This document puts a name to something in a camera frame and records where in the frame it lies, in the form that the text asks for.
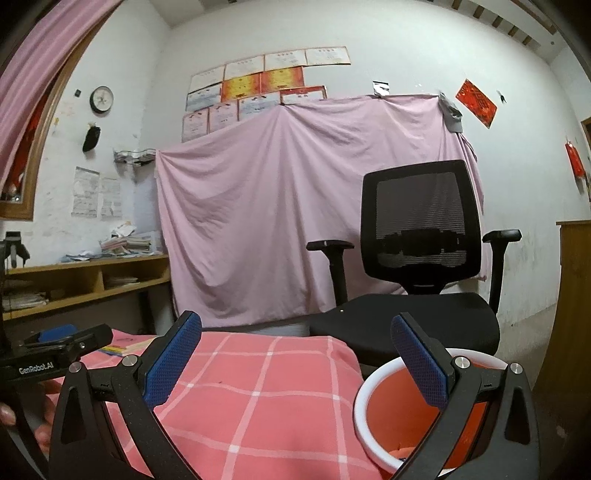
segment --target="chair seat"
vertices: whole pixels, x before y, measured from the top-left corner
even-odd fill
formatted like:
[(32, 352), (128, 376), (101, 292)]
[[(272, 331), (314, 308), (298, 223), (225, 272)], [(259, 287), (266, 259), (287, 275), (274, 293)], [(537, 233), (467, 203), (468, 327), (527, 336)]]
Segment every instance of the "chair seat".
[(446, 348), (494, 355), (499, 346), (496, 316), (476, 293), (362, 295), (328, 312), (311, 315), (310, 334), (338, 338), (355, 352), (359, 363), (380, 367), (399, 357), (390, 339), (390, 324), (402, 312), (409, 312), (426, 334)]

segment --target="certificate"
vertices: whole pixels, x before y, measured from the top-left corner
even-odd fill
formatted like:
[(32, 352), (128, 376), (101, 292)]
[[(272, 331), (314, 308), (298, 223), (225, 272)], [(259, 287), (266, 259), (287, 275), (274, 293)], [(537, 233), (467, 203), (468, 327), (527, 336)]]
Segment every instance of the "certificate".
[(208, 118), (209, 108), (204, 108), (198, 112), (185, 114), (183, 117), (182, 143), (207, 135)]
[(308, 48), (308, 65), (350, 65), (347, 47)]
[(238, 102), (238, 119), (242, 122), (281, 103), (279, 92), (245, 98)]
[(253, 73), (265, 70), (265, 57), (260, 55), (251, 59), (234, 61), (226, 65), (224, 80), (231, 80), (236, 77), (245, 77)]
[(191, 77), (191, 85), (189, 86), (189, 92), (195, 90), (201, 90), (202, 88), (209, 87), (215, 83), (221, 83), (223, 81), (223, 71), (225, 66), (215, 67), (214, 69), (206, 70), (205, 72), (197, 73)]
[(304, 69), (302, 67), (261, 73), (261, 93), (277, 92), (279, 90), (300, 88), (303, 86)]
[(187, 95), (187, 112), (194, 112), (222, 101), (222, 84), (191, 92)]
[(281, 103), (283, 103), (283, 105), (323, 99), (326, 99), (325, 87), (296, 88), (292, 90), (283, 90), (281, 92)]
[(209, 132), (216, 132), (238, 122), (238, 102), (224, 102), (209, 109)]
[(261, 94), (261, 74), (247, 75), (222, 84), (222, 102)]
[(288, 69), (308, 65), (305, 50), (282, 51), (265, 55), (265, 70)]

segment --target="metal screw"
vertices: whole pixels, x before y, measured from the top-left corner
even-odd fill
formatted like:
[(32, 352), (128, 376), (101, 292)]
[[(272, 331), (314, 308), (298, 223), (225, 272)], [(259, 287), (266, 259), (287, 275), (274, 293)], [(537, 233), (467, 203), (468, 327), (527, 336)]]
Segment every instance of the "metal screw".
[(123, 364), (126, 367), (132, 367), (138, 362), (138, 357), (136, 355), (128, 355), (123, 359)]
[(456, 358), (456, 365), (460, 368), (468, 368), (470, 361), (465, 356), (459, 356)]
[(68, 370), (73, 374), (78, 373), (80, 370), (82, 370), (82, 364), (80, 362), (74, 362), (68, 367)]
[(523, 373), (523, 367), (520, 364), (511, 364), (511, 371), (515, 373), (515, 375), (519, 375)]

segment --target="finger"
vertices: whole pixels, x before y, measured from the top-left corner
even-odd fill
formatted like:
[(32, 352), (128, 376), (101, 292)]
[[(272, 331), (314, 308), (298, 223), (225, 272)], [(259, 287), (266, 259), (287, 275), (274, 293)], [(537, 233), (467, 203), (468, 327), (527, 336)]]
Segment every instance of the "finger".
[(43, 453), (49, 453), (49, 446), (51, 443), (51, 426), (47, 423), (41, 425), (35, 431), (35, 440), (39, 444), (39, 448)]
[(14, 412), (4, 403), (0, 403), (0, 423), (7, 427), (14, 427), (17, 424), (17, 418), (15, 417)]
[(46, 380), (43, 382), (43, 387), (45, 388), (46, 395), (54, 395), (59, 393), (61, 390), (61, 384), (56, 382), (55, 380)]
[(53, 425), (53, 418), (56, 416), (56, 406), (49, 397), (44, 400), (44, 417), (49, 425)]

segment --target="wooden cabinet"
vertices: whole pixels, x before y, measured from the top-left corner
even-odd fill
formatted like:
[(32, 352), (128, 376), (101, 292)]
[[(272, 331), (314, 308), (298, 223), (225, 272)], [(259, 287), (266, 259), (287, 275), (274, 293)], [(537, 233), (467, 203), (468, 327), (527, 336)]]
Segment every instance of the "wooden cabinet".
[[(109, 277), (136, 277), (137, 283), (116, 288), (107, 288)], [(39, 291), (60, 290), (60, 298), (47, 305), (3, 314), (4, 321), (28, 317), (55, 310), (107, 299), (133, 291), (170, 282), (168, 255), (115, 260), (73, 262), (43, 267), (14, 268), (6, 279), (28, 280)]]
[(591, 220), (558, 225), (560, 293), (534, 397), (571, 431), (591, 411)]

